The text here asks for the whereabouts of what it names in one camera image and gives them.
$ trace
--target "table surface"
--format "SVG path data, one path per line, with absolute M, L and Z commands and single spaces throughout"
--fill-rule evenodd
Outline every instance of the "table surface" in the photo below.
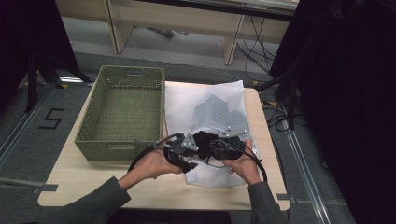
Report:
M 165 82 L 165 86 L 168 85 L 205 86 Z M 111 176 L 122 177 L 131 163 L 130 161 L 87 161 L 79 151 L 74 141 L 88 99 L 90 97 L 82 107 L 47 180 L 46 184 L 58 185 L 58 188 L 56 191 L 41 192 L 38 203 L 42 206 L 64 206 L 72 203 L 98 188 Z M 290 202 L 279 201 L 276 197 L 277 194 L 287 192 L 262 111 L 262 104 L 258 93 L 253 89 L 245 89 L 245 109 L 251 134 L 268 175 L 271 191 L 280 209 L 287 210 Z M 169 174 L 162 175 L 155 180 L 147 179 L 128 190 L 128 193 L 132 200 L 123 206 L 126 208 L 193 210 L 250 210 L 251 208 L 247 184 L 232 188 L 207 189 L 187 185 L 183 175 Z

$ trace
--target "hand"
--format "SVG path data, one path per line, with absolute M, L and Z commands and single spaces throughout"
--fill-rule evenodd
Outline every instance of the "hand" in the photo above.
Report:
M 169 163 L 162 149 L 155 149 L 144 156 L 132 171 L 119 180 L 123 189 L 129 189 L 144 179 L 157 178 L 164 174 L 181 174 L 180 167 Z
M 255 156 L 253 152 L 249 150 L 249 148 L 252 149 L 251 140 L 248 139 L 245 144 L 245 152 L 252 156 Z M 256 162 L 245 154 L 242 155 L 238 160 L 225 160 L 224 164 L 232 168 L 230 170 L 230 174 L 237 173 L 249 185 L 261 182 Z

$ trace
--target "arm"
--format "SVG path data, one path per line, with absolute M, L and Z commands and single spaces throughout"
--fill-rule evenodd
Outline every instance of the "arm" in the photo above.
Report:
M 246 153 L 253 155 L 249 150 L 252 148 L 251 140 L 246 141 Z M 289 223 L 275 202 L 272 192 L 266 182 L 261 182 L 256 163 L 246 155 L 235 161 L 226 160 L 225 165 L 236 172 L 248 183 L 248 193 L 251 203 L 251 223 Z
M 156 149 L 119 180 L 110 178 L 92 193 L 49 214 L 41 223 L 107 223 L 121 206 L 131 200 L 126 192 L 128 189 L 144 179 L 169 173 L 180 174 L 181 169 L 170 164 L 161 149 Z

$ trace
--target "green wicker basket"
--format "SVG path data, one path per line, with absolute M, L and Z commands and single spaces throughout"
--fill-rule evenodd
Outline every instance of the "green wicker basket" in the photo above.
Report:
M 76 145 L 88 161 L 132 160 L 161 138 L 162 68 L 102 66 Z

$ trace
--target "person's left hand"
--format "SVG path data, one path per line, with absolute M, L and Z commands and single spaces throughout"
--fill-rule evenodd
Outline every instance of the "person's left hand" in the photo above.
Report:
M 157 178 L 164 174 L 181 174 L 181 168 L 169 163 L 163 155 L 162 149 L 155 149 L 144 156 L 132 171 L 119 180 L 124 189 L 129 189 L 140 181 Z

